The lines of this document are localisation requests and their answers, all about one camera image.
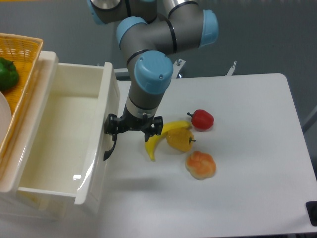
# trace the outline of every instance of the white drawer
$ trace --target white drawer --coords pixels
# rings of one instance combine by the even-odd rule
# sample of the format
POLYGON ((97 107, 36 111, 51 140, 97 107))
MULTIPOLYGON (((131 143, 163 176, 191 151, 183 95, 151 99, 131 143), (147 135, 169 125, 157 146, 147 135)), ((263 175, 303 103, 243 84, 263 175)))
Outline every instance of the white drawer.
POLYGON ((70 204, 96 213, 106 167, 103 154, 112 146, 103 124, 109 113, 117 114, 120 97, 112 64, 59 63, 51 80, 43 115, 39 113, 41 120, 34 126, 38 129, 30 132, 34 136, 23 150, 16 176, 1 195, 45 216, 61 217, 70 204))

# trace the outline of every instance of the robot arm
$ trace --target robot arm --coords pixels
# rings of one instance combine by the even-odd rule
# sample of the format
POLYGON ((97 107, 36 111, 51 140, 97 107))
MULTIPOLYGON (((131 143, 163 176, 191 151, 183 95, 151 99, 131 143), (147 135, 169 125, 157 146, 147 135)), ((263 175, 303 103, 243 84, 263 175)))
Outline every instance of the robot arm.
MULTIPOLYGON (((154 21, 156 0, 88 1, 95 10, 95 17, 102 22, 124 18, 116 36, 127 63, 131 87, 122 116, 110 114, 105 122, 105 133, 112 135, 115 142, 118 133, 128 130, 142 131, 145 141, 160 135, 163 120, 155 114, 173 74, 173 64, 166 55, 215 42, 218 37, 215 14, 201 10, 194 0, 163 0, 168 18, 154 21), (111 18, 113 11, 117 14, 111 18)), ((114 147, 115 144, 104 159, 111 155, 114 147)))

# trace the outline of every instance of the banana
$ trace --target banana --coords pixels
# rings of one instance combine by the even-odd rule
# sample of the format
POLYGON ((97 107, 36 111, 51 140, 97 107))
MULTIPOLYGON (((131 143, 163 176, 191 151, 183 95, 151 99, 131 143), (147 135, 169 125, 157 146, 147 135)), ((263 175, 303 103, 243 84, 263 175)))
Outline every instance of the banana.
POLYGON ((155 161, 154 151, 156 148, 156 144, 166 137, 167 132, 172 129, 178 129, 178 128, 189 128, 191 126, 191 123, 186 120, 177 120, 172 121, 164 124, 162 133, 160 135, 154 135, 149 138, 147 142, 145 142, 145 149, 152 161, 155 161))

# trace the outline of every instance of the yellow basket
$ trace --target yellow basket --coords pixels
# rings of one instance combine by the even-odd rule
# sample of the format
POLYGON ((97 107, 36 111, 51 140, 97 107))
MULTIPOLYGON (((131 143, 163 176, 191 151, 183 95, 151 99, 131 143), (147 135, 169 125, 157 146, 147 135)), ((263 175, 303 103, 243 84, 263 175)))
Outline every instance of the yellow basket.
POLYGON ((43 40, 38 38, 0 33, 0 57, 14 62, 19 73, 16 86, 2 91, 10 105, 12 120, 5 138, 0 144, 0 178, 2 177, 9 159, 8 147, 18 130, 28 100, 31 96, 34 80, 32 73, 40 55, 43 40))

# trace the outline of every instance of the gray floor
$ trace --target gray floor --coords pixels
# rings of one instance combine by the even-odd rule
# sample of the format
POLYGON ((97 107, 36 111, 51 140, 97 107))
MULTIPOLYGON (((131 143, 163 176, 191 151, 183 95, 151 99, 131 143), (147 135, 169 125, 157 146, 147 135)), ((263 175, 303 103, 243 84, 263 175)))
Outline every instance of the gray floor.
MULTIPOLYGON (((185 77, 283 73, 300 121, 317 105, 316 0, 199 0, 219 21, 219 39, 200 50, 170 56, 187 61, 185 77)), ((164 13, 161 1, 159 12, 164 13)), ((85 0, 1 2, 0 32, 44 39, 60 62, 125 67, 115 39, 118 23, 98 26, 85 0)), ((317 124, 305 135, 317 168, 317 124)))

